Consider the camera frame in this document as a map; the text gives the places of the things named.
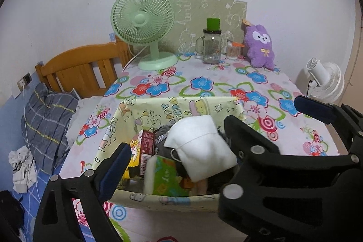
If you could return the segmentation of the white face mask pack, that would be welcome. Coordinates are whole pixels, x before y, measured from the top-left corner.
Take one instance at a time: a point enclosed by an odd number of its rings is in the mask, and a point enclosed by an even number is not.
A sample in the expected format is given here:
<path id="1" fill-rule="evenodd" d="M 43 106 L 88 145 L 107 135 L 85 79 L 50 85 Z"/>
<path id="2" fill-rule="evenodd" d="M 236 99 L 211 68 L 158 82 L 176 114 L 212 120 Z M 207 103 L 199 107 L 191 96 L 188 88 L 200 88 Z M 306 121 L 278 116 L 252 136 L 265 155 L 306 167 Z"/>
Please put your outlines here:
<path id="1" fill-rule="evenodd" d="M 209 115 L 181 119 L 170 129 L 165 147 L 176 151 L 192 182 L 210 178 L 237 165 Z"/>

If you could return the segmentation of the yellow cartoon storage box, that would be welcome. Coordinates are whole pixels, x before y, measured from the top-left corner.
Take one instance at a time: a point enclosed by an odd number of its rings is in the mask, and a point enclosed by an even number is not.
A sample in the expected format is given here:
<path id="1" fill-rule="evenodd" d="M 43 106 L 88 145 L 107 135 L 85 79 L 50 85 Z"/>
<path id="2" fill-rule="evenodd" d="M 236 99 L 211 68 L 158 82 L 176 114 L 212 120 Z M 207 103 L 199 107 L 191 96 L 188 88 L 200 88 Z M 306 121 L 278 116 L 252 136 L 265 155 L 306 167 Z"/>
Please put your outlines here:
<path id="1" fill-rule="evenodd" d="M 121 143 L 130 144 L 132 138 L 143 129 L 154 131 L 162 125 L 174 124 L 192 115 L 211 115 L 215 125 L 224 129 L 228 115 L 242 119 L 244 108 L 232 97 L 171 97 L 155 99 L 126 99 L 116 109 L 98 147 L 93 168 L 108 159 Z M 218 194 L 194 197 L 166 197 L 160 193 L 143 194 L 127 190 L 115 190 L 110 202 L 129 208 L 153 211 L 210 212 L 218 207 Z"/>

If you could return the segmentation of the white standing fan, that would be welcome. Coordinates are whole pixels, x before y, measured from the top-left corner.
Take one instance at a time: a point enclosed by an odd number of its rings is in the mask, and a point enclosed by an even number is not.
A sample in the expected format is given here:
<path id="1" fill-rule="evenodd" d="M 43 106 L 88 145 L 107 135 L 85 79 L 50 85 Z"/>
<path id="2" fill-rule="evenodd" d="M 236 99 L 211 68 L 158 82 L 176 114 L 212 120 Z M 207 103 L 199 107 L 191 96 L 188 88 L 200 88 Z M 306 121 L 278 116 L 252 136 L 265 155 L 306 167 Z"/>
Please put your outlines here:
<path id="1" fill-rule="evenodd" d="M 307 97 L 322 103 L 334 103 L 343 93 L 345 78 L 339 66 L 335 63 L 322 63 L 317 58 L 307 62 L 310 81 Z"/>

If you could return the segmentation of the crumpled white cloth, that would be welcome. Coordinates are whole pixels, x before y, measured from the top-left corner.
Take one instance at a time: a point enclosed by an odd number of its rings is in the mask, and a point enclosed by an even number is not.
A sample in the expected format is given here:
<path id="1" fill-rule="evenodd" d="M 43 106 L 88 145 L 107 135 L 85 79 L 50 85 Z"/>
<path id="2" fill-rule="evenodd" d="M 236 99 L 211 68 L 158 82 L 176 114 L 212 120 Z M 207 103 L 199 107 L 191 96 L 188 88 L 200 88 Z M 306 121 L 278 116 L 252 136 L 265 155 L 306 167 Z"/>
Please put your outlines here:
<path id="1" fill-rule="evenodd" d="M 29 148 L 22 146 L 16 151 L 10 151 L 8 159 L 13 173 L 13 190 L 17 193 L 27 193 L 28 189 L 37 183 L 35 162 Z"/>

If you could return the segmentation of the floral tablecloth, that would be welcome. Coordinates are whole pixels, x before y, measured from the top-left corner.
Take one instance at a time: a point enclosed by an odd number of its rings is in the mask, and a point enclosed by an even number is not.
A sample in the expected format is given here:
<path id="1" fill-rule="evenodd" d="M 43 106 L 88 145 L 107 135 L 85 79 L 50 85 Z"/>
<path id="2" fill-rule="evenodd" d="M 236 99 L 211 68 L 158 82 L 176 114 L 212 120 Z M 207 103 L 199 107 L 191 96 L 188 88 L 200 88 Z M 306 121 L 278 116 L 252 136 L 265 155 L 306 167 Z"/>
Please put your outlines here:
<path id="1" fill-rule="evenodd" d="M 126 100 L 234 97 L 243 121 L 274 142 L 284 154 L 327 156 L 338 149 L 323 123 L 298 112 L 297 86 L 278 68 L 255 69 L 244 57 L 208 65 L 181 54 L 175 66 L 141 71 L 130 65 L 109 87 L 81 128 L 61 169 L 71 178 L 93 168 L 98 147 L 119 104 Z M 104 209 L 124 241 L 242 241 L 244 235 L 215 213 L 153 211 L 112 202 Z"/>

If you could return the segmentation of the grey plaid pillow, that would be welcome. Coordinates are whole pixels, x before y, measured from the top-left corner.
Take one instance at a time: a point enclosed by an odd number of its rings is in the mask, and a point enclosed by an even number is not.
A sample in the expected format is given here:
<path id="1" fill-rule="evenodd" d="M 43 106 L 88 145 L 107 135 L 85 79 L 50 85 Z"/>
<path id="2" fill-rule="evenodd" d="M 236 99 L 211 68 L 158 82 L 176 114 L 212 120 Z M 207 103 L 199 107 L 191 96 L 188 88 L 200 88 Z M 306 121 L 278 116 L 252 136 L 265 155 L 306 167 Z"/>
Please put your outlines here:
<path id="1" fill-rule="evenodd" d="M 41 82 L 25 105 L 23 139 L 43 173 L 53 174 L 68 154 L 66 132 L 78 101 L 75 93 L 57 93 Z"/>

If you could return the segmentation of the purple plush bunny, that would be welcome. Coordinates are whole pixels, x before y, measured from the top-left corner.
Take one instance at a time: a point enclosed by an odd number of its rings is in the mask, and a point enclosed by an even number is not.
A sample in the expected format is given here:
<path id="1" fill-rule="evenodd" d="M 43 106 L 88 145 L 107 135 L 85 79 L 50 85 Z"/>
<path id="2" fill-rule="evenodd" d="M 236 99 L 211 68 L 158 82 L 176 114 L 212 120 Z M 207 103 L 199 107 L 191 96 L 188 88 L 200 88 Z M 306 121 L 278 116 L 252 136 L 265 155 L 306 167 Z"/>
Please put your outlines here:
<path id="1" fill-rule="evenodd" d="M 247 57 L 254 68 L 274 69 L 275 53 L 266 28 L 260 24 L 245 27 L 244 44 L 248 47 Z"/>

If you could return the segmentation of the dark grey knit glove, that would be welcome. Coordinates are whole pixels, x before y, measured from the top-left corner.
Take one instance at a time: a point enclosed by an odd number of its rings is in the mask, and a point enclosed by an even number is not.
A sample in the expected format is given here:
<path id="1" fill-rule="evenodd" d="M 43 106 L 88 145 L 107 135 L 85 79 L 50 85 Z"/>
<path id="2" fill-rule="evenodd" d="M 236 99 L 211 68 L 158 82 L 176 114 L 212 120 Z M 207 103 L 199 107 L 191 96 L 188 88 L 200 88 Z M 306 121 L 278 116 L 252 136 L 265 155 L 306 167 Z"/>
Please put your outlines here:
<path id="1" fill-rule="evenodd" d="M 166 142 L 168 133 L 170 129 L 172 128 L 172 125 L 163 125 L 159 127 L 157 130 L 155 130 L 155 154 L 166 157 L 168 159 L 174 159 L 179 160 L 179 157 L 177 155 L 177 152 L 173 150 L 170 147 L 166 147 L 164 144 Z"/>

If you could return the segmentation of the cotton swab container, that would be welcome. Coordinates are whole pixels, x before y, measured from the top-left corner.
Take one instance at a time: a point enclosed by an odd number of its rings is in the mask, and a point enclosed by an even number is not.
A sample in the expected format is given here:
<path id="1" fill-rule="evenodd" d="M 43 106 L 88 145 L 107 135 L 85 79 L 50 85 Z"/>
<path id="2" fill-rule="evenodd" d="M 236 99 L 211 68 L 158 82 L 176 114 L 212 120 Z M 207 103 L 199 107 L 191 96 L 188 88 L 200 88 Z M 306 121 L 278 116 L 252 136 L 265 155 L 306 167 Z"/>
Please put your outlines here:
<path id="1" fill-rule="evenodd" d="M 230 60 L 237 60 L 243 47 L 245 47 L 244 44 L 227 40 L 226 57 Z"/>

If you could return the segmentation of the wooden bed headboard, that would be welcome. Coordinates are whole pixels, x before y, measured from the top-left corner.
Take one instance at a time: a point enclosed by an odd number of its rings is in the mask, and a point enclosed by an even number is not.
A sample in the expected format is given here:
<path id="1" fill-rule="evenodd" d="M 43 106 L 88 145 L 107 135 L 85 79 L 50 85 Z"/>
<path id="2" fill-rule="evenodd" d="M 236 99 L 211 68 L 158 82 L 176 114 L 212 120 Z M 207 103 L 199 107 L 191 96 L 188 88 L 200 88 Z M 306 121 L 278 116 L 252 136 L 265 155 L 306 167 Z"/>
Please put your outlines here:
<path id="1" fill-rule="evenodd" d="M 81 98 L 103 96 L 116 81 L 114 60 L 122 66 L 131 60 L 128 45 L 114 42 L 76 47 L 35 66 L 39 80 L 48 89 L 65 93 L 76 90 Z"/>

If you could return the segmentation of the glass mason jar mug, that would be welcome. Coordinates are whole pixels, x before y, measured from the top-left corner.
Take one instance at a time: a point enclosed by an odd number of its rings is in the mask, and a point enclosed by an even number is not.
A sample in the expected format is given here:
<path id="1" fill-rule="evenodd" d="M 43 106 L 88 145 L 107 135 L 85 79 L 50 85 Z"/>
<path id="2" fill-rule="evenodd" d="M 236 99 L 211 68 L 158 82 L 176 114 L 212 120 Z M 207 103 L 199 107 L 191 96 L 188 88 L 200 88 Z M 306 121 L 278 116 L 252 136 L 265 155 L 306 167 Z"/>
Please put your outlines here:
<path id="1" fill-rule="evenodd" d="M 208 18 L 203 36 L 196 39 L 196 58 L 205 64 L 219 64 L 221 46 L 220 19 Z"/>

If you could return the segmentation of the green desk fan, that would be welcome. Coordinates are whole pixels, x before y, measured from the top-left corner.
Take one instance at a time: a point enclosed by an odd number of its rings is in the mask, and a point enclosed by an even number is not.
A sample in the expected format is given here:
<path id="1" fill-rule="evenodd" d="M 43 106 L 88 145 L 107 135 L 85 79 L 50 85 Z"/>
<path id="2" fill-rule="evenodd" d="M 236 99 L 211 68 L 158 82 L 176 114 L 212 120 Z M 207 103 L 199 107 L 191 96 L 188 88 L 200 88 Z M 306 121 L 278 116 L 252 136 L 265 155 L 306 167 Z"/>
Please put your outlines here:
<path id="1" fill-rule="evenodd" d="M 174 25 L 171 0 L 116 0 L 113 4 L 111 26 L 119 39 L 133 46 L 150 48 L 138 68 L 156 71 L 174 66 L 178 59 L 168 51 L 160 51 L 158 42 Z"/>

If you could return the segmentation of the wall power socket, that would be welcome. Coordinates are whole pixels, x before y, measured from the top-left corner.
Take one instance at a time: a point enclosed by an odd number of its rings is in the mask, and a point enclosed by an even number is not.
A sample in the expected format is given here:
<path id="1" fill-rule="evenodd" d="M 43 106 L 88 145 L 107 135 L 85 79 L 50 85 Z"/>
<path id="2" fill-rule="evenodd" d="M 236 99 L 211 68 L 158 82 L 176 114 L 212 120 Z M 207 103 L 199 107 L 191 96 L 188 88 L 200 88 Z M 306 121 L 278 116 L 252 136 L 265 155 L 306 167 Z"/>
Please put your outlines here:
<path id="1" fill-rule="evenodd" d="M 24 88 L 32 81 L 31 74 L 27 73 L 25 76 L 23 76 L 18 82 L 17 86 L 20 91 L 23 91 Z"/>

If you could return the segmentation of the beige cartoon wall board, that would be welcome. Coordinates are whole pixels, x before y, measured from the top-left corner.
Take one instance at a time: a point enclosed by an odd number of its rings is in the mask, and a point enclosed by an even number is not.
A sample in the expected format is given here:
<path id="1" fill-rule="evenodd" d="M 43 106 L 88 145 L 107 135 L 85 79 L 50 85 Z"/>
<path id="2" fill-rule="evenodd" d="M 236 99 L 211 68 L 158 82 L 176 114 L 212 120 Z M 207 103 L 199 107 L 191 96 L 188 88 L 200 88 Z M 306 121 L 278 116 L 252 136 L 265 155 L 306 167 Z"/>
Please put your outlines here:
<path id="1" fill-rule="evenodd" d="M 172 29 L 159 42 L 159 49 L 174 54 L 193 53 L 196 39 L 203 36 L 208 18 L 218 18 L 222 48 L 226 41 L 242 42 L 242 20 L 246 18 L 247 3 L 239 0 L 171 0 L 175 20 Z"/>

